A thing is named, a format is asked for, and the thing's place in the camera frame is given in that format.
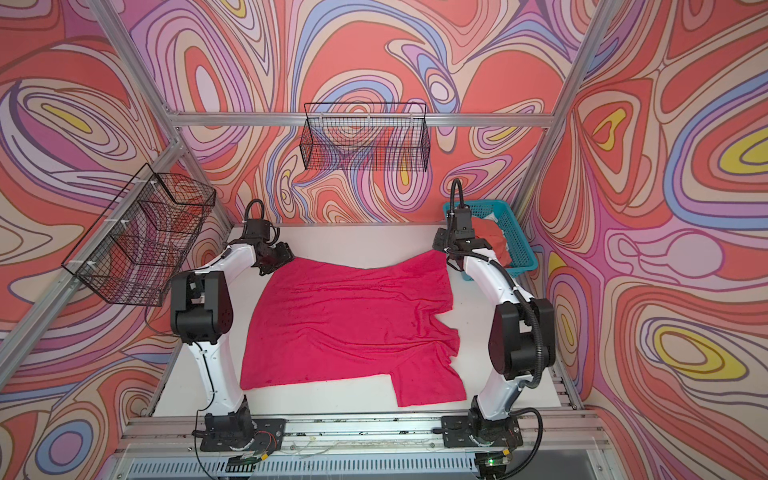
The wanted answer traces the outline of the magenta t shirt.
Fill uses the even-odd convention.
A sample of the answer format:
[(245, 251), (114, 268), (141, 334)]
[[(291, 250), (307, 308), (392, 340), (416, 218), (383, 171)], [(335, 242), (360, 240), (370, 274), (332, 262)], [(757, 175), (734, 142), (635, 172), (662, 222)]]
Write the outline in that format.
[(441, 252), (369, 269), (298, 258), (253, 310), (240, 387), (387, 375), (400, 407), (464, 401), (460, 336), (438, 318), (452, 309)]

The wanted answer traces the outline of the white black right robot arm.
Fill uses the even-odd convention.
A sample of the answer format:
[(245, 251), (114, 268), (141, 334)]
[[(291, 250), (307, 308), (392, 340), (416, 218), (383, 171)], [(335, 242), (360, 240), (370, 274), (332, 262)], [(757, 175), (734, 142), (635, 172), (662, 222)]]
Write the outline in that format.
[(494, 306), (488, 339), (492, 365), (484, 388), (463, 416), (441, 418), (439, 432), (447, 448), (501, 447), (510, 452), (523, 443), (519, 418), (541, 418), (533, 407), (518, 409), (526, 390), (538, 388), (544, 372), (556, 361), (552, 304), (527, 292), (497, 259), (489, 241), (475, 233), (473, 213), (462, 182), (451, 182), (446, 226), (433, 248), (446, 263), (469, 276)]

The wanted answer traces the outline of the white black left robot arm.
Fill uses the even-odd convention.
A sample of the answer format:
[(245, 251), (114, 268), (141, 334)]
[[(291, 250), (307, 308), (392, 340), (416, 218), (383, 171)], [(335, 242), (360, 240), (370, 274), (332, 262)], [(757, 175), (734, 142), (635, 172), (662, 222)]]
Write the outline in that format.
[(234, 307), (228, 283), (249, 269), (261, 276), (274, 273), (294, 259), (280, 240), (280, 228), (266, 218), (260, 199), (248, 203), (239, 238), (213, 261), (170, 280), (172, 333), (191, 351), (206, 392), (205, 407), (197, 411), (203, 427), (193, 430), (204, 452), (267, 453), (276, 435), (254, 425), (247, 399), (236, 379), (229, 332)]

